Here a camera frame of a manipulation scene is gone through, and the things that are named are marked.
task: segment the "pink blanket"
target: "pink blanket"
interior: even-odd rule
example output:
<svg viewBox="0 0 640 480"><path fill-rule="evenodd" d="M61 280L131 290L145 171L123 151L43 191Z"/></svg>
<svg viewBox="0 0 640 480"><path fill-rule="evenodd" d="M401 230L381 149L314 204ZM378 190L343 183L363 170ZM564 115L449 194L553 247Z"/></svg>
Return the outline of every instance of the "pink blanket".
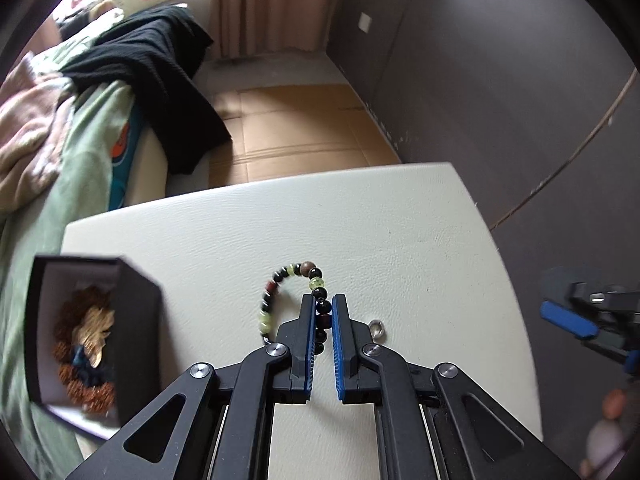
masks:
<svg viewBox="0 0 640 480"><path fill-rule="evenodd" d="M53 183L73 118L71 80L37 76L32 57L24 56L0 86L0 212L15 211Z"/></svg>

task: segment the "black sweater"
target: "black sweater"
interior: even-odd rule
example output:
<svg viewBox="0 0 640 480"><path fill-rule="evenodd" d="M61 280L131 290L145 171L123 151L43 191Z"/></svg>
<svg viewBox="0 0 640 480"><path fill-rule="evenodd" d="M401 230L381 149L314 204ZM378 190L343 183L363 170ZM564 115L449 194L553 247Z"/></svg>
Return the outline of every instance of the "black sweater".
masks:
<svg viewBox="0 0 640 480"><path fill-rule="evenodd" d="M205 152L230 139L191 80L212 43L188 10L157 7L114 25L60 72L80 92L102 82L128 83L164 148L169 172L188 174Z"/></svg>

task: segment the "wall outlet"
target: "wall outlet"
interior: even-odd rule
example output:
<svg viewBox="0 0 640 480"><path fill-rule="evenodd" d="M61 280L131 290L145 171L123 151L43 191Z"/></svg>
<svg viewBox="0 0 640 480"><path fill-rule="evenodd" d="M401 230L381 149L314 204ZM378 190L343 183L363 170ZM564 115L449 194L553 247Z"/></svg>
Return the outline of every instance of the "wall outlet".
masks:
<svg viewBox="0 0 640 480"><path fill-rule="evenodd" d="M365 14L364 12L360 13L360 19L358 20L358 28L362 32L368 32L369 27L371 25L371 16Z"/></svg>

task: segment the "open box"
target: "open box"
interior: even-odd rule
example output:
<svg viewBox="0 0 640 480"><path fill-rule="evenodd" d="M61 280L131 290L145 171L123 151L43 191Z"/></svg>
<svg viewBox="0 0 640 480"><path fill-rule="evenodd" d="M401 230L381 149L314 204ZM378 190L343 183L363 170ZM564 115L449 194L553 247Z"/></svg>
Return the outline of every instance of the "open box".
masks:
<svg viewBox="0 0 640 480"><path fill-rule="evenodd" d="M73 291L95 285L110 291L114 322L103 349L115 406L108 416L87 416L71 403L58 377L52 349L54 326ZM24 366L27 391L36 402L74 430L106 440L160 393L158 285L120 258L36 256L24 314Z"/></svg>

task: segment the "dark brown wall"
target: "dark brown wall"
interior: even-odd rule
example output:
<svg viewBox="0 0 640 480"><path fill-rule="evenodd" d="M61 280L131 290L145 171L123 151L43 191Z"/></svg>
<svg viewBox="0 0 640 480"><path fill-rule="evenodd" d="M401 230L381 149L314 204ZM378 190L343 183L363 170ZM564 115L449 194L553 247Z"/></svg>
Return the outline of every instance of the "dark brown wall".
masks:
<svg viewBox="0 0 640 480"><path fill-rule="evenodd" d="M569 156L633 69L585 0L370 1L344 1L329 56L402 160L451 161L488 224ZM394 12L379 19L381 8ZM369 34L357 29L361 10ZM494 232L529 333L545 441L571 466L623 376L540 320L538 280L575 264L640 280L638 103L635 89L569 170Z"/></svg>

